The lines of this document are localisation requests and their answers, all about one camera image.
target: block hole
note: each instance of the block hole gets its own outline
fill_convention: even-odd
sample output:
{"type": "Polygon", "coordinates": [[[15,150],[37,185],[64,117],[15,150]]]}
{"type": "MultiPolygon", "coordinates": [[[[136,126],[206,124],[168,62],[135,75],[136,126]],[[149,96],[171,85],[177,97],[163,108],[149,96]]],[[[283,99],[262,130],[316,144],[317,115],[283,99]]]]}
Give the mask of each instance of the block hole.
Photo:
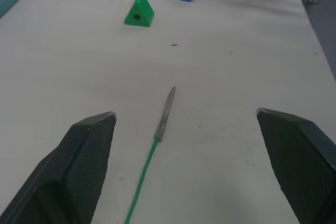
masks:
{"type": "Polygon", "coordinates": [[[141,19],[140,15],[138,15],[138,14],[135,14],[135,15],[133,16],[133,18],[134,18],[135,20],[140,20],[140,19],[141,19]]]}

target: green triangular block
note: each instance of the green triangular block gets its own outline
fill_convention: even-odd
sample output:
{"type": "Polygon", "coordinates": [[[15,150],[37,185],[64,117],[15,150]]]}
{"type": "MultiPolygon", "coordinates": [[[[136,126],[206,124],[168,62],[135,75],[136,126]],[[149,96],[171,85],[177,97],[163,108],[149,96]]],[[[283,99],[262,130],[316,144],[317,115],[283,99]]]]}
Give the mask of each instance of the green triangular block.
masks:
{"type": "Polygon", "coordinates": [[[154,11],[148,0],[135,0],[124,23],[131,26],[150,27],[154,18],[154,11]]]}

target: white surface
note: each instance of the white surface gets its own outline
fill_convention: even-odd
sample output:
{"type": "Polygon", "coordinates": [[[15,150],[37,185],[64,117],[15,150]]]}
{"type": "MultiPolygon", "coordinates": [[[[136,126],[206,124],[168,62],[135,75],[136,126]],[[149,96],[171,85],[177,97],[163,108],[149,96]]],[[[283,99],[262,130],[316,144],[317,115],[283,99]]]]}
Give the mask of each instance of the white surface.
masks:
{"type": "Polygon", "coordinates": [[[255,111],[336,140],[335,83],[300,0],[149,0],[151,28],[123,24],[133,1],[20,0],[0,20],[0,211],[72,124],[114,110],[92,223],[123,223],[176,85],[132,223],[297,223],[255,111]]]}

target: white table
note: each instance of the white table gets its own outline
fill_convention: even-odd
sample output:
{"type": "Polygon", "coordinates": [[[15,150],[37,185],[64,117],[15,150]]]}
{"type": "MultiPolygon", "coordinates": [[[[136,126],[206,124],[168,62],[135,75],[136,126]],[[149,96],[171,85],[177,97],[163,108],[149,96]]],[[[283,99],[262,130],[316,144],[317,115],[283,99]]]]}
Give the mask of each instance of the white table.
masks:
{"type": "Polygon", "coordinates": [[[336,140],[336,83],[300,0],[20,0],[0,19],[0,211],[70,126],[118,121],[92,223],[123,223],[163,102],[177,92],[132,223],[298,223],[259,107],[336,140]]]}

